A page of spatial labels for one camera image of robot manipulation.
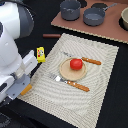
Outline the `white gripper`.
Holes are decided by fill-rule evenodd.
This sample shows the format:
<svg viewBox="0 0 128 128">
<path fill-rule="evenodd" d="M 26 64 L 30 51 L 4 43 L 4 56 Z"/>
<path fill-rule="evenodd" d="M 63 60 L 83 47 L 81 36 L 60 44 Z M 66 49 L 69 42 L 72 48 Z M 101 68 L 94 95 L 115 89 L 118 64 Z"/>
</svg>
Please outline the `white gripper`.
<svg viewBox="0 0 128 128">
<path fill-rule="evenodd" d="M 34 51 L 31 50 L 23 59 L 20 67 L 11 74 L 0 74 L 0 102 L 7 97 L 14 100 L 30 83 L 29 74 L 37 66 Z"/>
</svg>

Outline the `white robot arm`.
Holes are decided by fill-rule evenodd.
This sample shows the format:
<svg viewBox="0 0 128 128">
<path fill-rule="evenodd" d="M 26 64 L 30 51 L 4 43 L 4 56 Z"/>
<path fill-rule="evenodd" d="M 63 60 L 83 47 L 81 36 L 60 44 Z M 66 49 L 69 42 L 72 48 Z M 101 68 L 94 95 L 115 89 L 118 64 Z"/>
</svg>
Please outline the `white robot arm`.
<svg viewBox="0 0 128 128">
<path fill-rule="evenodd" d="M 14 100 L 30 83 L 37 59 L 33 50 L 21 57 L 15 39 L 29 36 L 33 27 L 30 8 L 21 0 L 0 0 L 0 103 Z"/>
</svg>

